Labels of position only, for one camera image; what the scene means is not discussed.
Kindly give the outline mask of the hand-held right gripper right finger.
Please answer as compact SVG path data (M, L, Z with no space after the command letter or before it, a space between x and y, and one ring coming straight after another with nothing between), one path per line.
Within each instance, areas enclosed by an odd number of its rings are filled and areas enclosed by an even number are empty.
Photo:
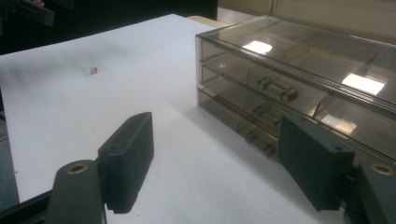
M317 211L339 209L352 148L309 119L285 114L276 156Z

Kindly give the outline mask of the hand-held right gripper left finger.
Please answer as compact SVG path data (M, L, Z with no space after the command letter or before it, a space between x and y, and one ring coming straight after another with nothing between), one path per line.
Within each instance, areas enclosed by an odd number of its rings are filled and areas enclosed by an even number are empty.
M154 157L152 113L125 120L98 149L103 202L114 214L129 213Z

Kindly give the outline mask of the smoky clear drawer box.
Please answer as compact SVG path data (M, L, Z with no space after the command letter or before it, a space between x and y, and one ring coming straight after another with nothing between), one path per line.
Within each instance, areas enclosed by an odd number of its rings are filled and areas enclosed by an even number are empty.
M254 20L198 34L196 36L196 61L198 42L201 39L238 47L243 47L252 41L260 41L284 49L292 48L305 41L311 41L313 46L333 55L335 60L349 71L354 71L370 58L376 57L383 67L391 67L394 72L392 76L380 75L379 79L386 80L396 86L396 45L389 43L340 34L270 16L262 16ZM366 150L353 148L356 150L357 158L360 161L382 159L396 163L395 160L387 160Z

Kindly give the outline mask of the black curtain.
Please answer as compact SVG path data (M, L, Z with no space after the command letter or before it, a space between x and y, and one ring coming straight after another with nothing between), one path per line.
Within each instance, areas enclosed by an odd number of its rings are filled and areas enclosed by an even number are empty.
M219 0L74 0L69 9L42 0L54 12L46 26L9 13L0 34L0 55L38 48L120 28L168 14L198 15L214 20Z

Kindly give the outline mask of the white board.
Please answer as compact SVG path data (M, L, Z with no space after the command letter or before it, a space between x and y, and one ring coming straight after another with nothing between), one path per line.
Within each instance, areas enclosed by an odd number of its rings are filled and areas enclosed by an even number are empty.
M109 214L109 224L343 224L198 106L195 36L204 30L167 15L0 56L20 198L49 190L59 168L94 159L126 119L148 111L154 159L133 210Z

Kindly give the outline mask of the pale wooden desk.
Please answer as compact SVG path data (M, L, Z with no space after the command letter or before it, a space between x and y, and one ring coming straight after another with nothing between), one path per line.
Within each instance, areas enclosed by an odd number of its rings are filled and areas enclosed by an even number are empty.
M396 44L396 0L219 0L219 21L263 15Z

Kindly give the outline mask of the light wooden table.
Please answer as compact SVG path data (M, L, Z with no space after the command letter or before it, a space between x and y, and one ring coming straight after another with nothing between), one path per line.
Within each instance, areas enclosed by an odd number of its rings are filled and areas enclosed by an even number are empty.
M211 20L211 19L208 19L208 18L205 18L205 17L201 17L201 16L197 16L197 15L189 16L189 19L192 20L192 21L197 21L197 22L199 22L201 24L204 24L204 25L208 25L208 26L210 26L212 28L215 28L215 29L224 28L224 27L228 26L227 23L224 23L224 22L221 22L221 21L216 21L216 20Z

